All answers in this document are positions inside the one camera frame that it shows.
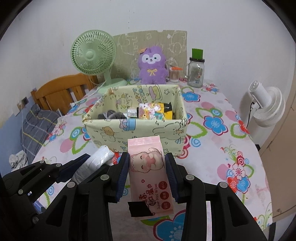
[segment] table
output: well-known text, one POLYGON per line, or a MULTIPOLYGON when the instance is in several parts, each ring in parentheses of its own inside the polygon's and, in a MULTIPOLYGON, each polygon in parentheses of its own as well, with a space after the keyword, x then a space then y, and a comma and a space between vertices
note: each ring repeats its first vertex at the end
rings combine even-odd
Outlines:
MULTIPOLYGON (((185 79, 180 79, 177 84, 182 89, 189 125, 183 152, 176 162, 203 182, 227 182, 261 229, 265 229, 272 223, 268 181, 258 151, 241 118, 215 84, 206 83, 200 89, 189 87, 185 79)), ((91 155, 95 152, 97 147, 82 125, 82 115, 101 96, 93 93, 88 93, 87 99, 61 118, 34 162, 45 160, 47 163, 65 164, 84 153, 91 155)), ((115 164, 120 155, 115 154, 115 164)), ((64 185, 53 184, 37 203, 48 207, 64 185)), ((110 204, 109 208, 114 240, 181 240, 184 204, 174 204, 174 215, 135 221, 130 217, 128 201, 131 201, 129 178, 120 202, 110 204)), ((209 203, 207 216, 207 240, 211 240, 209 203)))

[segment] purple plush toy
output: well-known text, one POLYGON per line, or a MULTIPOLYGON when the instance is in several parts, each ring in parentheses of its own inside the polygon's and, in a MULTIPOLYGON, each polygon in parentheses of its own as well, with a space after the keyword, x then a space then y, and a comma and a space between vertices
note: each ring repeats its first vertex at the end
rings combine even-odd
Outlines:
POLYGON ((165 68, 165 56, 158 46, 147 48, 138 59, 139 77, 143 85, 165 84, 168 70, 165 68))

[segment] white plastic bag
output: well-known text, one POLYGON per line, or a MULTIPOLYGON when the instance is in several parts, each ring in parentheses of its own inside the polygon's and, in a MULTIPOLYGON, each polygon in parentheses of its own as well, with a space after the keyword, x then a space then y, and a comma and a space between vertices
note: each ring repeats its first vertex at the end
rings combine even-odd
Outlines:
POLYGON ((77 184, 81 183, 84 179, 93 174, 98 170, 101 165, 106 163, 109 166, 112 166, 112 158, 114 153, 109 150, 107 146, 101 146, 93 155, 88 158, 85 163, 83 163, 72 177, 72 181, 77 184))

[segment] fabric storage box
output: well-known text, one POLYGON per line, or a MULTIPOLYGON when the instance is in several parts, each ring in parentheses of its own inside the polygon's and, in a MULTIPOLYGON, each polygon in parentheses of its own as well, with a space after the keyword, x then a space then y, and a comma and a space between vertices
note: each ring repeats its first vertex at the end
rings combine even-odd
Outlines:
POLYGON ((123 152, 127 151, 128 139, 159 135, 164 152, 178 156, 184 146, 187 114, 178 85, 127 85, 109 89, 85 114, 83 124, 98 147, 107 145, 114 152, 123 152), (127 113, 127 108, 149 102, 171 103, 175 119, 97 119, 108 110, 127 113))

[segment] black tape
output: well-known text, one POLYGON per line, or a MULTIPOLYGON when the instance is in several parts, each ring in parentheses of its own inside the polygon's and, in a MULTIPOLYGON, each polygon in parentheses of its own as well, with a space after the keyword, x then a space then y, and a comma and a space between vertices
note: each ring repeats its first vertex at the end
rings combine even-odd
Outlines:
POLYGON ((164 112, 173 111, 171 103, 169 103, 169 104, 164 103, 163 106, 164 106, 164 112))
POLYGON ((135 217, 146 217, 146 216, 153 216, 150 209, 147 207, 145 202, 128 202, 129 210, 131 216, 135 217))

